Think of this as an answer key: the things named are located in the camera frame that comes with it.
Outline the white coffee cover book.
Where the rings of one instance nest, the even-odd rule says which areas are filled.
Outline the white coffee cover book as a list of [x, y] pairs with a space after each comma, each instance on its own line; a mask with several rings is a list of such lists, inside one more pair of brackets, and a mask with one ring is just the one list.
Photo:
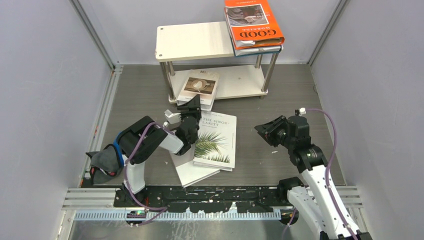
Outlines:
[[217, 72], [201, 69], [190, 70], [176, 98], [176, 104], [181, 106], [195, 96], [199, 96], [201, 110], [211, 111], [218, 92], [219, 80], [220, 74]]

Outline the white palm leaf book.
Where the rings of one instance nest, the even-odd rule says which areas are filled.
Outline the white palm leaf book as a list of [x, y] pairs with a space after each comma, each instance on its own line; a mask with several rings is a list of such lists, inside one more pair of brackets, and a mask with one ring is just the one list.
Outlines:
[[231, 172], [236, 163], [237, 117], [203, 111], [199, 121], [193, 164]]

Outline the grey white notebook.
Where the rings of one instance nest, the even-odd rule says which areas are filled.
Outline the grey white notebook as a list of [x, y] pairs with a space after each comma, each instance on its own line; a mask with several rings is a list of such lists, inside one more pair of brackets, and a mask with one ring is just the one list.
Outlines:
[[219, 169], [194, 165], [194, 145], [183, 155], [170, 153], [181, 185], [186, 188], [220, 173]]

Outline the teal Humor book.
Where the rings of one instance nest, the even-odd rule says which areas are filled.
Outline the teal Humor book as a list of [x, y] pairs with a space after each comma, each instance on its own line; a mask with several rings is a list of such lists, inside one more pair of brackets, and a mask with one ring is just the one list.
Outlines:
[[233, 48], [233, 53], [236, 57], [241, 57], [241, 56], [251, 56], [251, 55], [261, 55], [261, 54], [274, 54], [274, 53], [281, 52], [283, 49], [284, 49], [283, 45], [263, 46], [263, 47], [253, 47], [253, 48], [243, 48], [243, 49]]

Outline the orange book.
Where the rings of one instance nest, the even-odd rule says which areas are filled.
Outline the orange book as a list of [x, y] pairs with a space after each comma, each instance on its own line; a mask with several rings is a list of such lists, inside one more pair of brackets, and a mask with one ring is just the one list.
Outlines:
[[285, 42], [267, 0], [225, 0], [224, 13], [236, 50], [281, 46]]

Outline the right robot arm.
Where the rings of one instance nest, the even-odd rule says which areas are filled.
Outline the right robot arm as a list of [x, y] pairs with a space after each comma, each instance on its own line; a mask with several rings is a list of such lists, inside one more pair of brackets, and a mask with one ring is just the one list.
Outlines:
[[323, 151], [312, 143], [307, 119], [300, 115], [280, 116], [255, 126], [267, 144], [287, 149], [290, 161], [302, 178], [281, 179], [277, 198], [293, 205], [320, 240], [370, 240], [368, 232], [355, 223], [328, 170]]

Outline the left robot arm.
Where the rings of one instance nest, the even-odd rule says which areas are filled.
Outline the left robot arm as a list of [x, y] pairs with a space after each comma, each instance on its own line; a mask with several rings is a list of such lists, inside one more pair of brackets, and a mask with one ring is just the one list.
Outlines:
[[143, 189], [145, 162], [157, 148], [181, 156], [198, 140], [199, 121], [202, 117], [199, 95], [176, 108], [164, 112], [166, 122], [159, 124], [145, 116], [123, 130], [116, 138], [121, 153], [126, 156], [123, 164], [123, 185], [128, 190], [126, 200], [133, 206], [141, 206], [146, 200]]

